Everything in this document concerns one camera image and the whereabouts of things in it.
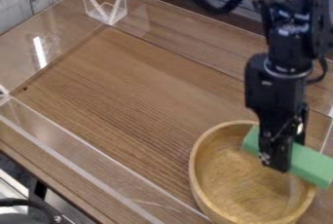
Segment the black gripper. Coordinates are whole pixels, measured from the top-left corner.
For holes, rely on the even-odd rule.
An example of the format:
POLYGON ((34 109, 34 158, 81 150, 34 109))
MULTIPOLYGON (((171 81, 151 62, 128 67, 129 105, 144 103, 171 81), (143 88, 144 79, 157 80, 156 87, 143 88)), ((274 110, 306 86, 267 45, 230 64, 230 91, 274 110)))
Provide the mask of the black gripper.
POLYGON ((266 54, 250 58, 244 68, 246 107, 259 119, 262 165, 279 172, 290 170, 294 140, 306 144, 304 88, 304 79, 282 78, 267 71, 266 54))

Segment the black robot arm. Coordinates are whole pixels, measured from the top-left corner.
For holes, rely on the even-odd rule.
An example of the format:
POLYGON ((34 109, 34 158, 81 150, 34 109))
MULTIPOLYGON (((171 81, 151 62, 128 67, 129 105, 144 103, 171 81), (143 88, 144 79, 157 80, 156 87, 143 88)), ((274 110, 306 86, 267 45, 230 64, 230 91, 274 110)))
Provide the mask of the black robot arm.
POLYGON ((333 51, 330 0, 254 0, 262 15, 267 51, 244 67, 244 102, 259 119, 259 158, 280 172, 291 168, 292 145, 306 141, 307 86, 313 65, 327 71, 333 51))

